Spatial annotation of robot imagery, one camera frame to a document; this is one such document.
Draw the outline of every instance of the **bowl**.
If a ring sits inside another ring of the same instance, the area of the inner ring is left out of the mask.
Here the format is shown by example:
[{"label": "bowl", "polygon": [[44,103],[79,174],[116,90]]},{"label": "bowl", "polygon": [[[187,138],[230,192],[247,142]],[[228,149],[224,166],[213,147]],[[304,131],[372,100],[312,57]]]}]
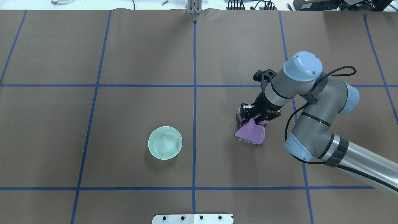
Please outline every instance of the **bowl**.
[{"label": "bowl", "polygon": [[177,129],[169,126],[157,128],[148,139],[150,153],[157,159],[167,160],[175,157],[181,150],[182,137]]}]

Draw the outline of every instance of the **light blue joint cap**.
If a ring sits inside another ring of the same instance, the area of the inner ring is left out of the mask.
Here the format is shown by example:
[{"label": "light blue joint cap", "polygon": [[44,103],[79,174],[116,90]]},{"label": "light blue joint cap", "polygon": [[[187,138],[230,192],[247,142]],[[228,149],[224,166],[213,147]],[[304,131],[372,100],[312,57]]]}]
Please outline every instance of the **light blue joint cap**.
[{"label": "light blue joint cap", "polygon": [[307,51],[296,53],[283,66],[286,76],[299,82],[308,82],[318,78],[322,69],[322,62]]},{"label": "light blue joint cap", "polygon": [[357,89],[352,87],[350,84],[343,81],[347,86],[347,102],[345,103],[344,108],[339,112],[339,114],[348,114],[351,110],[357,106],[359,101],[359,92]]},{"label": "light blue joint cap", "polygon": [[301,144],[301,142],[292,134],[289,134],[285,142],[285,149],[295,157],[304,161],[311,161],[314,157],[312,154]]}]

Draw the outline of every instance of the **black band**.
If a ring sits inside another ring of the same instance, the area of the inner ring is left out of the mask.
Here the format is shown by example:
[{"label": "black band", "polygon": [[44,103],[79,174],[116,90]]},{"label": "black band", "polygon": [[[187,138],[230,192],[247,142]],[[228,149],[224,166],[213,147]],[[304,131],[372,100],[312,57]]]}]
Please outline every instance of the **black band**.
[{"label": "black band", "polygon": [[346,138],[340,137],[339,145],[333,152],[332,156],[326,161],[326,166],[337,167],[348,149],[349,141]]},{"label": "black band", "polygon": [[275,93],[276,95],[278,95],[279,97],[281,97],[281,98],[283,98],[283,99],[288,99],[288,100],[291,99],[291,98],[293,98],[293,97],[287,98],[287,97],[284,97],[284,96],[280,95],[280,94],[275,90],[275,88],[273,87],[272,82],[271,82],[271,87],[272,87],[272,90],[274,91],[274,93]]},{"label": "black band", "polygon": [[334,134],[332,133],[332,136],[330,137],[328,145],[326,146],[323,153],[318,157],[318,159],[322,159],[325,156],[325,154],[329,151],[329,148],[332,145],[333,140],[334,140]]},{"label": "black band", "polygon": [[301,115],[304,115],[304,116],[307,116],[307,117],[309,117],[309,118],[312,118],[312,119],[314,119],[314,120],[316,120],[316,121],[318,121],[318,122],[321,122],[322,124],[324,124],[324,125],[326,125],[326,126],[328,126],[328,127],[331,126],[331,124],[330,124],[329,122],[326,122],[326,121],[324,121],[324,120],[322,120],[322,119],[320,119],[320,118],[318,118],[318,117],[315,117],[314,115],[308,114],[308,113],[306,113],[306,112],[302,112]]}]

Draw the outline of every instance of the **white bracket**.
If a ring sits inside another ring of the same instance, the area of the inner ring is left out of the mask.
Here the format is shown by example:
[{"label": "white bracket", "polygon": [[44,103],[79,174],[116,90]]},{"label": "white bracket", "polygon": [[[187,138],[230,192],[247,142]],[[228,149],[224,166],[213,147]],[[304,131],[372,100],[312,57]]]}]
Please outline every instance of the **white bracket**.
[{"label": "white bracket", "polygon": [[234,224],[232,214],[155,215],[152,224]]},{"label": "white bracket", "polygon": [[202,0],[188,0],[188,14],[202,14]]}]

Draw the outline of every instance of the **white metal plate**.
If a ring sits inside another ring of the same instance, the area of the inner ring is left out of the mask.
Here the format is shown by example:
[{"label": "white metal plate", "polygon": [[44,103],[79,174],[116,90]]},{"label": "white metal plate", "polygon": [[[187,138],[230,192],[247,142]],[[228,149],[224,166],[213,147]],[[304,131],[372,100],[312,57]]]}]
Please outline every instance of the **white metal plate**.
[{"label": "white metal plate", "polygon": [[234,215],[232,214],[155,215],[155,217],[153,217],[152,219],[152,224],[233,224],[233,223],[234,223]]}]

